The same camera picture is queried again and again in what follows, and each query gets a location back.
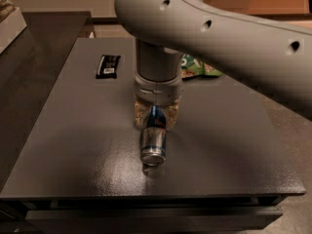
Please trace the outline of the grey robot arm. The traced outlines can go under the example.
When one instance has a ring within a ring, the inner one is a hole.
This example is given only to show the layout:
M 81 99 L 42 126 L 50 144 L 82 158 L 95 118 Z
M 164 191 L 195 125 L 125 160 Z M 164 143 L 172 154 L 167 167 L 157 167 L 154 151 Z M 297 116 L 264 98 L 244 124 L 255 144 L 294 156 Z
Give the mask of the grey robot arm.
M 310 29 L 200 0 L 115 0 L 115 13 L 137 39 L 135 93 L 144 104 L 175 104 L 181 93 L 178 61 L 189 54 L 312 119 Z

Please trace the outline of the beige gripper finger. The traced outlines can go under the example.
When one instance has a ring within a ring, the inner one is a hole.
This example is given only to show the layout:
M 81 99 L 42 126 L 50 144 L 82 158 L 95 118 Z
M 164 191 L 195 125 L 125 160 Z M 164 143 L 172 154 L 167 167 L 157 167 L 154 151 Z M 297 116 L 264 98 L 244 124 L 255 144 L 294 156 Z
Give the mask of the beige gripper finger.
M 166 129 L 171 131 L 176 125 L 179 113 L 180 98 L 176 99 L 172 104 L 163 107 L 163 112 L 166 117 Z
M 146 126 L 152 104 L 135 96 L 135 123 L 139 129 Z

